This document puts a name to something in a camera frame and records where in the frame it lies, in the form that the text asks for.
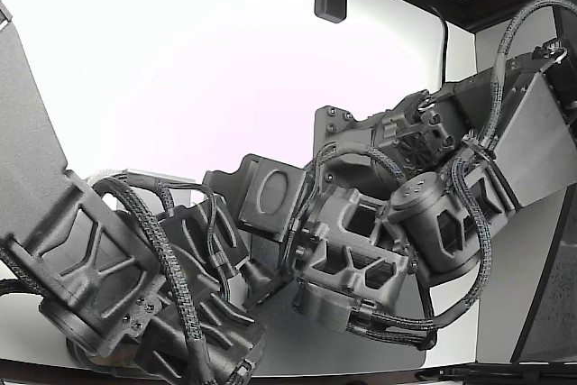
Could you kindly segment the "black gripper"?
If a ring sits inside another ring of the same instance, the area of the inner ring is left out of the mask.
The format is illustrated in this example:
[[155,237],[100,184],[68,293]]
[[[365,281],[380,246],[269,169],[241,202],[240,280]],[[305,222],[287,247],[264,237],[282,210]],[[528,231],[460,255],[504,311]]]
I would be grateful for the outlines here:
[[202,184],[222,196],[233,220],[260,237],[282,243],[306,173],[286,163],[245,155],[231,173],[208,170]]

